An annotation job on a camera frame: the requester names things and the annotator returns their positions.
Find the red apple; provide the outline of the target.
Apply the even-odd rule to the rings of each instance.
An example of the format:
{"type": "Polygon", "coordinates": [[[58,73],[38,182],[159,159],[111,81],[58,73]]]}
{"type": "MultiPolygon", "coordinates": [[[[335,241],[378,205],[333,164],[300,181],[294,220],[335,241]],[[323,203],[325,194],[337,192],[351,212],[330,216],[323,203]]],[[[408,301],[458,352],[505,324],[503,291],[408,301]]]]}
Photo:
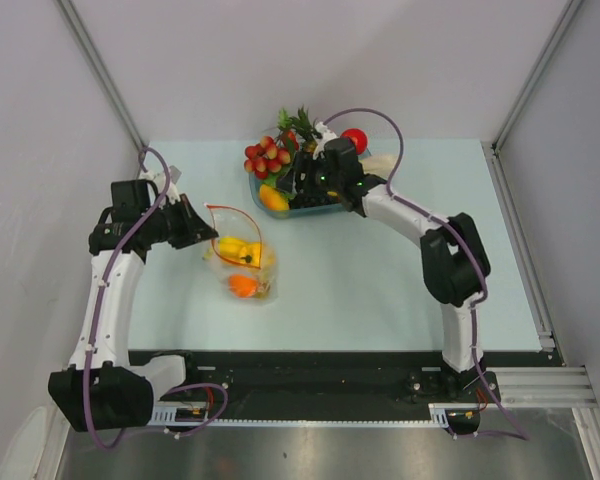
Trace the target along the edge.
{"type": "Polygon", "coordinates": [[[363,130],[358,128],[350,128],[343,131],[341,136],[352,141],[358,155],[363,154],[367,150],[368,137],[363,130]]]}

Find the yellow bell pepper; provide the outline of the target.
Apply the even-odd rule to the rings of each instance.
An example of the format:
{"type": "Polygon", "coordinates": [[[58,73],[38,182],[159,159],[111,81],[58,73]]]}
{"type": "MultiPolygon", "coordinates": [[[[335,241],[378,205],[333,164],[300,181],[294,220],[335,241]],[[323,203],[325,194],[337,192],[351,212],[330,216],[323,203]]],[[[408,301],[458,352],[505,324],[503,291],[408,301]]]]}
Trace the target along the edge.
{"type": "Polygon", "coordinates": [[[239,265],[245,265],[253,268],[261,267],[262,243],[248,242],[245,248],[241,251],[239,258],[231,258],[239,265]]]}

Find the clear zip top bag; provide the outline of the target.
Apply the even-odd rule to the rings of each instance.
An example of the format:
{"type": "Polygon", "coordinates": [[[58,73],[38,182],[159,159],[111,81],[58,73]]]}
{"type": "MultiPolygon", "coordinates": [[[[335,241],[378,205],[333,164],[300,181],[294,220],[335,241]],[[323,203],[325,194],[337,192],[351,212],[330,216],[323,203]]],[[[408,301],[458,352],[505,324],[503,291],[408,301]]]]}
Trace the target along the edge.
{"type": "Polygon", "coordinates": [[[245,211],[205,204],[218,236],[203,259],[225,291],[245,302],[268,301],[274,292],[278,262],[272,244],[245,211]]]}

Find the orange fruit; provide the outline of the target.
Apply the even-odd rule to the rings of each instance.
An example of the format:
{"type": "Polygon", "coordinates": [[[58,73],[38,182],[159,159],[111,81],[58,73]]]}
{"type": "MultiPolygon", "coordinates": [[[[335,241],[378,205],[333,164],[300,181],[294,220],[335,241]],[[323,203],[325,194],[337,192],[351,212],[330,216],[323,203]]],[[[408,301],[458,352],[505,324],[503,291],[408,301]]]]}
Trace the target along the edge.
{"type": "Polygon", "coordinates": [[[257,278],[233,274],[228,277],[228,287],[230,292],[238,298],[252,298],[259,293],[260,283],[257,278]]]}

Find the yellow banana bunch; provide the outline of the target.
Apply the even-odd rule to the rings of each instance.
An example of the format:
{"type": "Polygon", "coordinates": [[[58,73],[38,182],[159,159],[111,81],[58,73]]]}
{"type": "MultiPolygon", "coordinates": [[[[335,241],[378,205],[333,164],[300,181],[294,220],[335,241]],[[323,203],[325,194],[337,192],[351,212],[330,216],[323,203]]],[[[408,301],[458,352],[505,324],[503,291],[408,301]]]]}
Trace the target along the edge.
{"type": "Polygon", "coordinates": [[[239,238],[225,236],[219,238],[216,242],[218,254],[226,258],[239,258],[241,251],[247,243],[239,238]]]}

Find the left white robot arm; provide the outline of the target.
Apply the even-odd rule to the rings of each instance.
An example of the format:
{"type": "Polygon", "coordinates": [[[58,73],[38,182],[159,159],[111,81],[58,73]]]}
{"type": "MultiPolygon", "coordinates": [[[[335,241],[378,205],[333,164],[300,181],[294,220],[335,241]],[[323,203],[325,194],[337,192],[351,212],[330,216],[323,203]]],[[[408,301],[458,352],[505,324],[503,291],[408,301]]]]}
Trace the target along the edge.
{"type": "Polygon", "coordinates": [[[217,236],[165,176],[112,183],[111,204],[88,237],[91,284],[81,332],[67,367],[48,380],[51,398],[75,431],[145,426],[169,391],[182,400],[199,392],[201,376],[180,354],[131,365],[130,321],[153,246],[180,250],[217,236]]]}

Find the dark blue grape bunch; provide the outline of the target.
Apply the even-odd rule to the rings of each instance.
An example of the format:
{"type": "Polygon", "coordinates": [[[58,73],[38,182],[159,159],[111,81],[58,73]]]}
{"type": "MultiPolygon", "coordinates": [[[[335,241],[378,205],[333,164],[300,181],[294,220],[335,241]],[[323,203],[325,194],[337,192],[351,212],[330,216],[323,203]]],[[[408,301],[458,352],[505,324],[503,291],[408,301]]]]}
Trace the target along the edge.
{"type": "Polygon", "coordinates": [[[298,194],[289,201],[289,207],[291,210],[299,210],[306,208],[320,208],[323,206],[330,206],[339,203],[338,197],[325,195],[306,195],[298,194]]]}

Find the small pineapple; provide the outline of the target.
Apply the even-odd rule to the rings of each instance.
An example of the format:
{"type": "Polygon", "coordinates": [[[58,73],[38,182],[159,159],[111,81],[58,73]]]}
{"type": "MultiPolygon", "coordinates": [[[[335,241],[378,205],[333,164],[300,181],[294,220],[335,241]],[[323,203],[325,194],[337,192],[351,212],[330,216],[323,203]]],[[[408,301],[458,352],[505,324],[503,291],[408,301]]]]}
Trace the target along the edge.
{"type": "Polygon", "coordinates": [[[318,132],[315,128],[315,122],[309,118],[308,110],[301,106],[296,113],[289,117],[290,128],[295,135],[302,139],[302,149],[313,152],[318,142],[318,132]]]}

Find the yellow mango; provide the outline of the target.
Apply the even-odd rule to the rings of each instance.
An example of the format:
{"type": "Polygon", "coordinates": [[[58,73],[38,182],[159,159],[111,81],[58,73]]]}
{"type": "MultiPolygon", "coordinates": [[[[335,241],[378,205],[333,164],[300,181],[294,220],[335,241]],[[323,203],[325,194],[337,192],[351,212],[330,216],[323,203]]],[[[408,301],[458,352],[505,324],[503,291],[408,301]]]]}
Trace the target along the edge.
{"type": "Polygon", "coordinates": [[[287,198],[267,184],[260,185],[258,196],[262,205],[270,211],[286,212],[290,209],[287,198]]]}

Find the teal plastic fruit tray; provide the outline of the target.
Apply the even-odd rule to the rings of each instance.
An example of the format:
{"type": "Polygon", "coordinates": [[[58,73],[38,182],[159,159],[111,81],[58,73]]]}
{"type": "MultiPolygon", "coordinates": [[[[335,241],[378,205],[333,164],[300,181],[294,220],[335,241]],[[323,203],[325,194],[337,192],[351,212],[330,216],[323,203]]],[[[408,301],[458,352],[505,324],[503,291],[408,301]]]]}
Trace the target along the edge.
{"type": "MultiPolygon", "coordinates": [[[[308,152],[308,151],[304,151],[303,149],[300,149],[297,151],[290,150],[288,148],[286,148],[286,149],[290,152],[292,161],[293,161],[296,153],[308,152]]],[[[336,147],[329,147],[326,149],[326,151],[324,151],[322,153],[326,153],[326,152],[356,152],[356,151],[353,148],[349,148],[349,147],[346,147],[342,150],[340,150],[336,147]]],[[[363,154],[359,155],[359,161],[362,158],[365,158],[370,155],[371,154],[370,154],[369,150],[367,149],[363,154]]],[[[275,179],[259,180],[254,175],[250,174],[249,186],[250,186],[252,200],[254,201],[256,206],[259,207],[263,212],[265,212],[266,214],[268,214],[269,216],[271,216],[275,219],[292,219],[292,218],[297,218],[297,217],[302,217],[302,216],[320,215],[320,214],[335,213],[335,212],[340,212],[340,211],[356,212],[359,215],[363,215],[364,211],[363,211],[363,207],[362,207],[362,197],[368,192],[368,190],[370,190],[371,187],[377,186],[384,182],[383,179],[381,179],[380,177],[378,177],[376,175],[365,174],[363,171],[362,165],[360,164],[360,205],[359,206],[343,206],[339,202],[338,204],[335,204],[335,205],[323,206],[320,208],[306,208],[306,209],[299,209],[299,210],[289,209],[286,212],[274,212],[274,211],[270,211],[270,210],[266,209],[260,202],[259,196],[258,196],[258,191],[259,191],[259,187],[261,184],[267,184],[267,185],[277,189],[280,193],[282,193],[287,198],[288,202],[291,199],[293,199],[293,196],[291,194],[287,194],[287,193],[281,192],[279,190],[279,177],[281,175],[284,175],[285,173],[287,173],[288,170],[290,169],[290,167],[284,173],[280,174],[275,179]]]]}

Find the red strawberry cluster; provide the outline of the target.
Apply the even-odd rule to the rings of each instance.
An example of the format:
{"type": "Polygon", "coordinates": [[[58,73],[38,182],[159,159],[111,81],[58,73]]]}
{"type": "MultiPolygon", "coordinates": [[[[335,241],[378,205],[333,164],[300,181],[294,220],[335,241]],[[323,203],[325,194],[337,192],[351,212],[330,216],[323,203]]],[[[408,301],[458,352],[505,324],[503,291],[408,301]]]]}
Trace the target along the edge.
{"type": "Polygon", "coordinates": [[[259,180],[275,179],[291,166],[290,152],[270,136],[244,149],[243,168],[259,180]]]}

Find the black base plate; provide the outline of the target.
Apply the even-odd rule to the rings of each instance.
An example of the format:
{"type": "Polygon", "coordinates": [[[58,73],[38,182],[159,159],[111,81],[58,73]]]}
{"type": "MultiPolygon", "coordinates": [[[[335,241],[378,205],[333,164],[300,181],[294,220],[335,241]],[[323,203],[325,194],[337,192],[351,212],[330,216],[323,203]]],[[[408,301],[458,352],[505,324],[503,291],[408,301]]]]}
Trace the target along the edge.
{"type": "Polygon", "coordinates": [[[222,418],[423,419],[441,403],[484,408],[500,398],[494,372],[452,371],[438,352],[182,350],[189,383],[220,384],[222,418]]]}

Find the left aluminium frame post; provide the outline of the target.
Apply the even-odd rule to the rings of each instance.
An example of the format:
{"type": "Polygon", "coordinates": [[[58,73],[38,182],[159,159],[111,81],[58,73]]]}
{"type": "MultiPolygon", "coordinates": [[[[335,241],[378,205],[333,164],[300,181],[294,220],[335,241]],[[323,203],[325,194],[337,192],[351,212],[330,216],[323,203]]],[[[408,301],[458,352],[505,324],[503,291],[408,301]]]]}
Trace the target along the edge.
{"type": "Polygon", "coordinates": [[[75,3],[55,0],[54,4],[130,142],[136,150],[142,149],[146,141],[75,3]]]}

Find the aluminium frame post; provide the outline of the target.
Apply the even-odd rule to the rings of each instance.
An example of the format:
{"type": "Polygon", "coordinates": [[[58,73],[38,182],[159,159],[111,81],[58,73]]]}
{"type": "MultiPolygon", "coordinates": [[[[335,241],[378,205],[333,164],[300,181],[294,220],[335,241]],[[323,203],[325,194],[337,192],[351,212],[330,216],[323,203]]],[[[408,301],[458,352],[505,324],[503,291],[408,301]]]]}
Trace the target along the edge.
{"type": "Polygon", "coordinates": [[[569,0],[565,3],[531,70],[526,76],[521,90],[490,143],[491,150],[494,153],[499,154],[504,147],[585,4],[586,1],[584,0],[569,0]]]}
{"type": "Polygon", "coordinates": [[[136,150],[142,149],[146,141],[75,3],[55,0],[54,4],[130,142],[136,150]]]}

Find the right aluminium frame post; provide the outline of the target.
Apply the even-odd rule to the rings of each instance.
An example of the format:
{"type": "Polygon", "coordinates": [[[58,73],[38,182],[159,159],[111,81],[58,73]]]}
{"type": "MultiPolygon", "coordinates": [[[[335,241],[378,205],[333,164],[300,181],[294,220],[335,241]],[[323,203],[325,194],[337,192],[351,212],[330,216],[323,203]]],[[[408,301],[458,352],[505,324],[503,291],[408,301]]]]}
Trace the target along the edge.
{"type": "Polygon", "coordinates": [[[491,150],[494,153],[499,154],[504,147],[585,4],[586,1],[584,0],[569,0],[565,3],[531,70],[526,76],[521,90],[490,143],[491,150]]]}

